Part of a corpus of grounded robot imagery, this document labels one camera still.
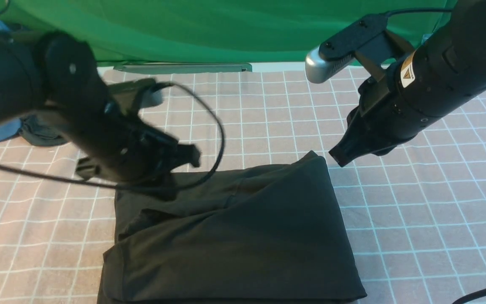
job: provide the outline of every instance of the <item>yellow warning sticker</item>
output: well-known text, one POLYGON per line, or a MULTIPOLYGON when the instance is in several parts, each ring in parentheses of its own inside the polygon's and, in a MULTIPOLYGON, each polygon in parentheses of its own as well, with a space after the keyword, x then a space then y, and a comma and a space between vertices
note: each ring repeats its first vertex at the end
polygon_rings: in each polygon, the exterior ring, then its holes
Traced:
POLYGON ((414 80, 415 75, 413 74, 413 53, 406 58, 401 66, 401 84, 403 88, 409 86, 414 80))

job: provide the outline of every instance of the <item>black cloth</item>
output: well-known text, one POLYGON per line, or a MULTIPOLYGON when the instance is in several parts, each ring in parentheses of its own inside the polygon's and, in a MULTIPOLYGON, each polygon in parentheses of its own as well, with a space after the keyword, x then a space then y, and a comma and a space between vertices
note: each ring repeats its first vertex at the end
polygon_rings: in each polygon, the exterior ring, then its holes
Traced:
POLYGON ((19 134, 32 146, 53 147, 66 144, 58 131, 47 125, 36 115, 29 115, 22 119, 22 127, 19 134))
MULTIPOLYGON (((203 173, 175 174, 182 185, 203 173)), ((99 304, 345 303, 366 296, 326 161, 216 173, 161 202, 116 193, 99 304)))

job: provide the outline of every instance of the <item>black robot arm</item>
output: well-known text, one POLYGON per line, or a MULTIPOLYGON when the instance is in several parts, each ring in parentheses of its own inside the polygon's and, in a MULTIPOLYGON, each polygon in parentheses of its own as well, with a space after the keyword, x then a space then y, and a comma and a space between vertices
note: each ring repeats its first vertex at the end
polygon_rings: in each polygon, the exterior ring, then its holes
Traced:
POLYGON ((386 28, 400 12, 418 10, 366 15, 307 55, 313 83, 353 60, 370 73, 345 135, 329 151, 341 167, 365 154, 387 154, 486 90, 486 0, 459 1, 450 21, 416 50, 386 28), (390 58, 397 61, 381 67, 390 58))
POLYGON ((0 123, 35 112, 88 155, 76 170, 84 180, 174 189, 172 169, 200 165, 194 145, 139 118, 166 86, 154 79, 107 86, 89 46, 66 33, 0 33, 0 123))

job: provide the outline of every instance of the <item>black pants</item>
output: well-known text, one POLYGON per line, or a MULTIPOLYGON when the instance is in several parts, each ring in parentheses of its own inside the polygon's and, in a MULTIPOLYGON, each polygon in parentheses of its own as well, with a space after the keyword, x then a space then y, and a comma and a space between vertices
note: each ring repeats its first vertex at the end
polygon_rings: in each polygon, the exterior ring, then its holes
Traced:
MULTIPOLYGON (((203 173, 176 174, 181 184, 203 173)), ((98 303, 332 303, 366 296, 326 162, 218 172, 173 202, 116 194, 98 303)))

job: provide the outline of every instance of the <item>pink grid mat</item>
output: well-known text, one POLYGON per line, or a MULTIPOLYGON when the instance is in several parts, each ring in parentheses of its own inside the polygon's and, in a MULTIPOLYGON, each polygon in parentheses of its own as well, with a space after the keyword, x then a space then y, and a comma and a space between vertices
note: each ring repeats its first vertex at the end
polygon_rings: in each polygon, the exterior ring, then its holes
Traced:
MULTIPOLYGON (((145 76, 108 71, 104 78, 145 76)), ((451 303, 486 287, 486 92, 387 156, 341 169, 327 151, 343 135, 366 77, 348 68, 320 85, 302 71, 158 78, 190 86, 221 117, 222 170, 291 163, 309 150, 326 157, 369 294, 361 303, 451 303)), ((183 92, 164 93, 164 104, 143 110, 143 118, 197 144, 199 171, 208 170, 216 126, 183 92)), ((0 144, 0 163, 55 175, 72 176, 79 155, 71 144, 0 144)), ((95 302, 114 220, 112 191, 0 172, 0 303, 95 302)))

